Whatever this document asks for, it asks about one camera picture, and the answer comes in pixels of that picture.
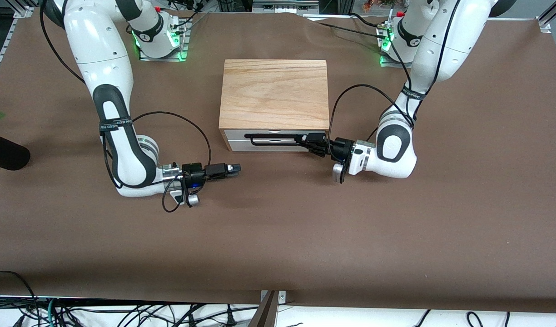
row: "wooden lid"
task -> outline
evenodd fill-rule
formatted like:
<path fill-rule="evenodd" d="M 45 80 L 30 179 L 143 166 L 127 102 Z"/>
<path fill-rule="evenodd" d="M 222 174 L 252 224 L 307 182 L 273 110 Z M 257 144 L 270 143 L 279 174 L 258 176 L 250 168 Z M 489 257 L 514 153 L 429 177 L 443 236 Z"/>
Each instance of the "wooden lid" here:
<path fill-rule="evenodd" d="M 226 60 L 219 128 L 328 130 L 326 61 Z"/>

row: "brown table surface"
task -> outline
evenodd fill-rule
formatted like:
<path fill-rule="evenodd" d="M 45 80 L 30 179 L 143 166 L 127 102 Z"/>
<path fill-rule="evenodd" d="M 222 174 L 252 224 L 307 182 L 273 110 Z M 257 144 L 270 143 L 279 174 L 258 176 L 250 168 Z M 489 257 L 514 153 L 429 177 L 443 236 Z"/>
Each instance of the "brown table surface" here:
<path fill-rule="evenodd" d="M 76 68 L 64 32 L 48 26 Z M 258 290 L 285 289 L 308 305 L 556 312 L 556 47 L 535 21 L 488 22 L 461 70 L 434 87 L 405 180 L 363 172 L 340 185 L 329 159 L 230 153 L 218 131 L 228 58 L 326 59 L 331 106 L 352 84 L 394 98 L 405 81 L 378 66 L 367 36 L 291 14 L 204 17 L 187 62 L 131 59 L 131 112 L 186 115 L 209 136 L 213 161 L 243 172 L 207 184 L 201 206 L 168 214 L 159 195 L 114 190 L 87 89 L 53 56 L 37 14 L 22 19 L 0 67 L 0 135 L 32 159 L 0 169 L 0 269 L 41 296 L 256 302 Z M 332 136 L 364 139 L 387 106 L 352 91 Z M 161 162 L 207 160 L 184 122 L 135 126 L 158 142 Z M 0 277 L 0 293 L 25 291 Z"/>

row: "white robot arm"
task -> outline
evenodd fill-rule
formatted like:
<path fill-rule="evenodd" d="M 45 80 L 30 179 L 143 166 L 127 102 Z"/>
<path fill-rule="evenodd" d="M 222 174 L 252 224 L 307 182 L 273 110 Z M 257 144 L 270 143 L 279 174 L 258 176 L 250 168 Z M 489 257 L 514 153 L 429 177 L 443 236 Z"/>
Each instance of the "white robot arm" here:
<path fill-rule="evenodd" d="M 128 21 L 141 50 L 147 56 L 162 58 L 179 46 L 171 36 L 170 14 L 157 12 L 147 0 L 48 1 L 43 1 L 43 10 L 66 30 L 74 59 L 93 98 L 101 120 L 101 139 L 110 149 L 111 172 L 121 195 L 162 194 L 169 185 L 168 191 L 178 203 L 187 200 L 195 205 L 199 199 L 196 194 L 184 194 L 188 188 L 202 186 L 213 175 L 222 178 L 239 172 L 239 165 L 223 164 L 222 174 L 216 165 L 210 167 L 210 174 L 207 166 L 204 170 L 195 164 L 158 166 L 156 142 L 135 132 L 129 109 L 133 73 L 114 21 Z"/>
<path fill-rule="evenodd" d="M 405 82 L 397 106 L 382 113 L 375 144 L 336 139 L 330 141 L 329 151 L 319 153 L 330 153 L 338 161 L 334 180 L 342 183 L 347 172 L 363 170 L 392 178 L 407 178 L 413 172 L 417 109 L 434 83 L 447 80 L 461 67 L 497 1 L 412 0 L 405 16 L 392 21 L 392 44 L 403 62 L 412 62 L 411 81 Z M 392 48 L 383 50 L 399 60 Z"/>

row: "white drawer front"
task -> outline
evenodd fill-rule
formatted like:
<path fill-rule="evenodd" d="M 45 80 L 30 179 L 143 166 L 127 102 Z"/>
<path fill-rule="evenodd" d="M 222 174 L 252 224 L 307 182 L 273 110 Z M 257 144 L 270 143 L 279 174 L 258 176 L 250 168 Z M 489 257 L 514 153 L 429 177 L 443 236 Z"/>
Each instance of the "white drawer front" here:
<path fill-rule="evenodd" d="M 255 129 L 255 130 L 243 130 L 243 129 L 226 129 L 224 130 L 224 132 L 226 133 L 226 137 L 228 138 L 228 141 L 233 141 L 233 140 L 242 140 L 245 139 L 243 137 L 243 135 L 245 134 L 276 134 L 276 135 L 280 135 L 280 134 L 308 134 L 308 133 L 320 133 L 320 132 L 324 132 L 321 130 L 259 130 L 259 129 Z"/>
<path fill-rule="evenodd" d="M 228 141 L 232 151 L 268 151 L 268 152 L 277 152 L 277 151 L 295 151 L 295 152 L 305 152 L 308 151 L 303 147 L 298 147 L 294 145 L 277 145 L 272 146 L 265 146 L 265 145 L 253 145 L 249 139 L 237 139 L 233 141 Z"/>

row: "green cable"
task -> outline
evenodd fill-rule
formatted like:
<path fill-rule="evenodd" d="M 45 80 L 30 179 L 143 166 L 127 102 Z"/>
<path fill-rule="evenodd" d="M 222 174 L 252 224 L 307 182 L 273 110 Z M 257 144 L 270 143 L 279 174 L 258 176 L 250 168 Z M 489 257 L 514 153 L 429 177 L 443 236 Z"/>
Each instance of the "green cable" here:
<path fill-rule="evenodd" d="M 48 323 L 51 327 L 54 327 L 54 322 L 52 321 L 52 302 L 54 302 L 53 298 L 50 300 L 50 303 L 48 303 Z"/>

